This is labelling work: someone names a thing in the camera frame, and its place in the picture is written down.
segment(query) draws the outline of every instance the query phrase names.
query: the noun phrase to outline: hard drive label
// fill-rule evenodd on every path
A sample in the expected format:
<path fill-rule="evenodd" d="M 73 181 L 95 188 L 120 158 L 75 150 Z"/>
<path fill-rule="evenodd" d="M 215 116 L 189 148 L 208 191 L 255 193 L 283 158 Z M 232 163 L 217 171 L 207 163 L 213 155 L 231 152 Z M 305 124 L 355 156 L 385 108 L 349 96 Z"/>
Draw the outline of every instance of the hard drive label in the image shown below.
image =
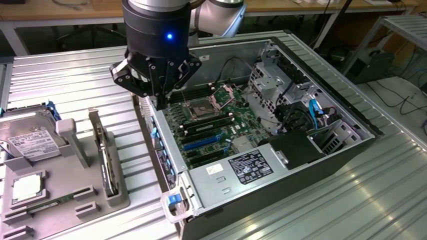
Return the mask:
<path fill-rule="evenodd" d="M 244 185 L 273 173 L 259 150 L 229 159 L 228 162 Z"/>
<path fill-rule="evenodd" d="M 9 137 L 6 140 L 25 158 L 33 158 L 59 150 L 47 130 Z"/>

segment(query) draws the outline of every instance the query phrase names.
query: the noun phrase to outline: aluminum table surface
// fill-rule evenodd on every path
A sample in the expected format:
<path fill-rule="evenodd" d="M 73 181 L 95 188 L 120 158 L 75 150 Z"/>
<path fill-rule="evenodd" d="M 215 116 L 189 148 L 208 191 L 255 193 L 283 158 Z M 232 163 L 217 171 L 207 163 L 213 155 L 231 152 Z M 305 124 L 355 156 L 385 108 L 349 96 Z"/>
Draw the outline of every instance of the aluminum table surface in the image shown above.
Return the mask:
<path fill-rule="evenodd" d="M 335 175 L 264 208 L 204 239 L 423 239 L 427 236 L 425 144 L 328 65 L 304 43 L 281 31 L 237 39 L 276 36 L 385 133 L 383 139 Z M 227 41 L 217 37 L 201 43 Z M 77 136 L 91 132 L 88 107 L 115 134 L 131 206 L 48 239 L 177 239 L 159 203 L 160 188 L 129 93 L 115 85 L 108 67 L 124 47 L 16 57 L 8 107 L 47 99 L 63 118 L 75 118 Z"/>

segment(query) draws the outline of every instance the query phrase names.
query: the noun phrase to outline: green circuit board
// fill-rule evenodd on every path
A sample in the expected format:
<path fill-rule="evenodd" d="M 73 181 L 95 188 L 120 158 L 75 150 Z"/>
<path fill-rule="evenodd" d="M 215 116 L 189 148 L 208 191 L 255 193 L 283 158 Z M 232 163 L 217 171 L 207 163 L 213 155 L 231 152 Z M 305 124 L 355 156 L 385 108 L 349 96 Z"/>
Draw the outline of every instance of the green circuit board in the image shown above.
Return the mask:
<path fill-rule="evenodd" d="M 229 92 L 219 90 L 215 93 L 216 104 L 223 106 L 229 100 L 229 103 L 219 110 L 215 108 L 212 99 L 201 97 L 185 102 L 173 103 L 163 110 L 168 126 L 173 133 L 175 142 L 177 144 L 180 154 L 184 158 L 187 166 L 192 169 L 203 166 L 219 159 L 223 159 L 239 153 L 233 147 L 233 139 L 245 136 L 251 145 L 257 146 L 259 142 L 269 137 L 269 133 L 263 125 L 257 122 L 257 116 L 253 114 L 251 108 L 245 105 L 245 99 L 239 93 L 239 89 L 232 89 L 233 99 L 231 100 Z M 207 131 L 219 139 L 215 143 L 196 147 L 195 149 L 184 150 L 185 145 L 197 143 L 205 138 L 185 142 L 183 128 L 184 124 L 196 123 L 207 120 L 215 116 L 232 113 L 232 122 L 225 126 L 217 127 Z"/>

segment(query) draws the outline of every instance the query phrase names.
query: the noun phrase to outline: gray parts tray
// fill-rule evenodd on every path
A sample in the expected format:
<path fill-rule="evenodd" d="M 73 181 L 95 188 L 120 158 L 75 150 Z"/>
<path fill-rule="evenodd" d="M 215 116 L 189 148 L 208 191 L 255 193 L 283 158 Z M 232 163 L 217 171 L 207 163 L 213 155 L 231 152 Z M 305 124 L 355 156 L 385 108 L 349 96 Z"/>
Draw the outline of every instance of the gray parts tray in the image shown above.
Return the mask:
<path fill-rule="evenodd" d="M 100 156 L 95 137 L 81 138 L 91 165 L 84 168 L 76 155 L 55 156 L 37 161 L 32 167 L 12 171 L 6 168 L 4 179 L 1 239 L 40 240 L 72 227 L 85 223 L 123 208 L 131 201 L 124 181 L 113 134 L 108 132 L 109 156 L 117 185 L 117 195 L 107 197 L 100 167 Z M 43 193 L 20 201 L 12 206 L 13 182 L 22 176 L 37 174 L 41 177 Z M 29 208 L 37 203 L 52 202 L 55 206 L 33 211 Z"/>

